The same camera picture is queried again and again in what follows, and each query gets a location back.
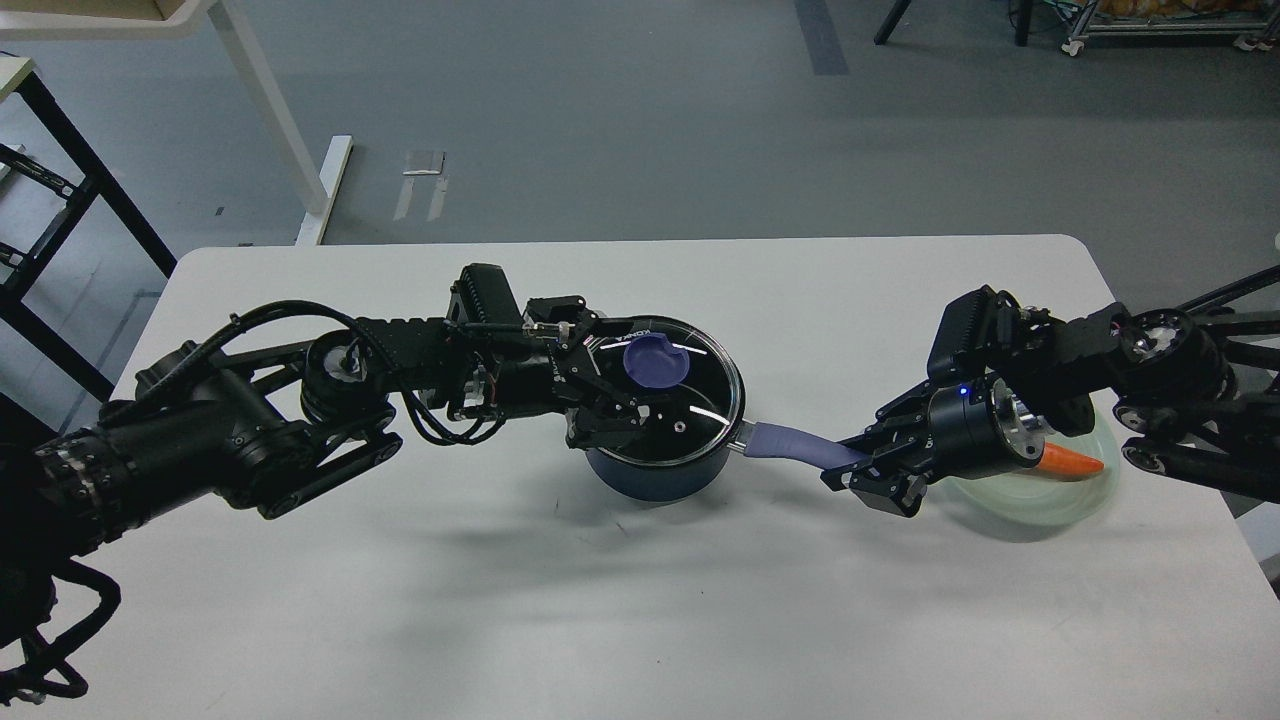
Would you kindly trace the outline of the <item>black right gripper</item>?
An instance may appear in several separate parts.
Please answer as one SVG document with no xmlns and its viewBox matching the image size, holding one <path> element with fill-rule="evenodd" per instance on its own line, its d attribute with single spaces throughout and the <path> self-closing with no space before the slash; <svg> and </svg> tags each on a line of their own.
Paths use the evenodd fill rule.
<svg viewBox="0 0 1280 720">
<path fill-rule="evenodd" d="M 1044 428 L 997 375 L 946 388 L 923 380 L 876 411 L 872 441 L 837 443 L 820 459 L 820 479 L 900 518 L 919 514 L 940 477 L 1027 470 L 1041 464 L 1046 446 Z M 928 448 L 934 465 L 918 462 L 913 448 Z"/>
</svg>

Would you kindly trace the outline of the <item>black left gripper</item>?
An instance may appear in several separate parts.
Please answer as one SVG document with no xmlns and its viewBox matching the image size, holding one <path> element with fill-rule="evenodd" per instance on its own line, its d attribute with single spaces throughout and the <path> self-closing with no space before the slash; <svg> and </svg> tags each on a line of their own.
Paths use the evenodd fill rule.
<svg viewBox="0 0 1280 720">
<path fill-rule="evenodd" d="M 566 411 L 570 448 L 622 448 L 650 425 L 641 413 L 669 400 L 668 391 L 608 395 L 600 375 L 626 375 L 625 350 L 653 329 L 653 315 L 604 316 L 582 296 L 532 299 L 525 307 L 500 293 L 488 320 L 522 327 L 553 327 L 549 337 L 497 331 L 489 351 L 495 360 L 488 391 L 489 416 L 538 416 Z"/>
</svg>

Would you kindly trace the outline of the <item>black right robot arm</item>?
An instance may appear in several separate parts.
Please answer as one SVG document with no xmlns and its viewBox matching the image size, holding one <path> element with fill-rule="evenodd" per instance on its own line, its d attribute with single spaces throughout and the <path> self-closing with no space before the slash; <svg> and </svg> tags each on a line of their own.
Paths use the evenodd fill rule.
<svg viewBox="0 0 1280 720">
<path fill-rule="evenodd" d="M 973 290 L 945 307 L 925 379 L 845 439 L 851 457 L 820 480 L 911 518 L 940 479 L 1041 465 L 1044 434 L 1089 433 L 1091 396 L 1107 389 L 1134 468 L 1276 502 L 1277 382 L 1244 392 L 1236 369 L 1277 370 L 1277 350 L 1260 343 L 1277 333 L 1277 314 L 1230 306 L 1276 283 L 1271 266 L 1175 307 L 1110 304 L 1070 322 L 1006 291 Z"/>
</svg>

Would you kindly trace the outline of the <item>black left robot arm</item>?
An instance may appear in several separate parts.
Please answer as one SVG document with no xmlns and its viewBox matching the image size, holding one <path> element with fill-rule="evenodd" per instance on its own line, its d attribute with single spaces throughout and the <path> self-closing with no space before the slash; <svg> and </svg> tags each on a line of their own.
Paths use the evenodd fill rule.
<svg viewBox="0 0 1280 720">
<path fill-rule="evenodd" d="M 205 495 L 279 518 L 390 459 L 398 397 L 438 447 L 562 414 L 572 448 L 622 448 L 657 424 L 685 378 L 607 375 L 594 340 L 627 334 L 579 296 L 518 309 L 502 268 L 471 264 L 444 316 L 349 316 L 265 304 L 138 372 L 134 397 L 33 447 L 3 446 L 3 702 L 78 698 L 69 656 L 119 609 L 120 587 L 81 559 Z"/>
</svg>

